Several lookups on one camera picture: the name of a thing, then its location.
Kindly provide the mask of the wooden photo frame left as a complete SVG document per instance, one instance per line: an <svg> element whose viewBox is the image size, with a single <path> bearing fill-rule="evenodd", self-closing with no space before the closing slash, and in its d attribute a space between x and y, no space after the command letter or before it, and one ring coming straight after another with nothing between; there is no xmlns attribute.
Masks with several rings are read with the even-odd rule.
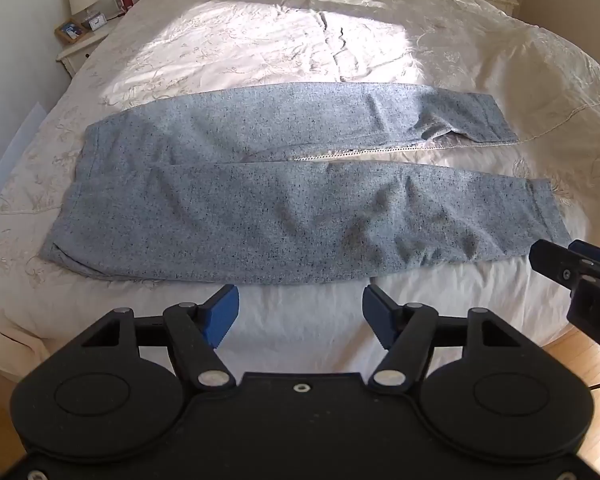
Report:
<svg viewBox="0 0 600 480"><path fill-rule="evenodd" d="M55 36L64 44L75 44L81 41L86 34L86 28L76 20L66 21L55 29Z"/></svg>

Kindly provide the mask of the grey speckled pants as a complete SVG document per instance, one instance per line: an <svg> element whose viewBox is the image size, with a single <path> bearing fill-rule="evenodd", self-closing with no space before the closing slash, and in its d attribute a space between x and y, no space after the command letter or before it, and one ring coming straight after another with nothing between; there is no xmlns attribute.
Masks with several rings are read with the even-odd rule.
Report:
<svg viewBox="0 0 600 480"><path fill-rule="evenodd" d="M178 96L86 129L43 259L104 280L291 285L528 254L569 233L550 184L329 151L513 140L492 96L271 84Z"/></svg>

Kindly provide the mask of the cream embroidered bedspread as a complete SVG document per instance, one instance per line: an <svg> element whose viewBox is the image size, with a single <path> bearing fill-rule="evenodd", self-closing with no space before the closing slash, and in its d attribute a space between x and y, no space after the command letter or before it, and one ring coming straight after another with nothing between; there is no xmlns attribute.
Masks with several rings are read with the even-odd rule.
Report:
<svg viewBox="0 0 600 480"><path fill-rule="evenodd" d="M358 159L550 180L600 246L600 66L483 0L140 0L42 123L0 200L0 370L22 376L114 308L156 315L211 284L90 280L38 256L85 129L155 100L281 82L402 82L490 94L515 140L369 148Z"/></svg>

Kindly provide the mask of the cream left nightstand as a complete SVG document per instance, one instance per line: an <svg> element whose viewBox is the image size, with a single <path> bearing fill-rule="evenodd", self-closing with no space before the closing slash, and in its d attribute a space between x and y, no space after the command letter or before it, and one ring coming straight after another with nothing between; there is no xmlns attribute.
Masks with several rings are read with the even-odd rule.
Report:
<svg viewBox="0 0 600 480"><path fill-rule="evenodd" d="M91 57L95 49L111 34L116 26L116 21L110 21L94 32L88 32L86 37L81 41L65 47L56 56L56 62L64 66L68 75L73 78Z"/></svg>

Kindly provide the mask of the small white alarm clock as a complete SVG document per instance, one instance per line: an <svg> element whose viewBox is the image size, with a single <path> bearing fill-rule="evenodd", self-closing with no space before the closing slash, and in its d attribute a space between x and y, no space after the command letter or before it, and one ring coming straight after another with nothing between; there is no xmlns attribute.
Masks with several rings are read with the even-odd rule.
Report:
<svg viewBox="0 0 600 480"><path fill-rule="evenodd" d="M94 32L95 30L102 28L102 26L105 26L107 24L107 19L102 12L97 12L87 18L86 24L88 28Z"/></svg>

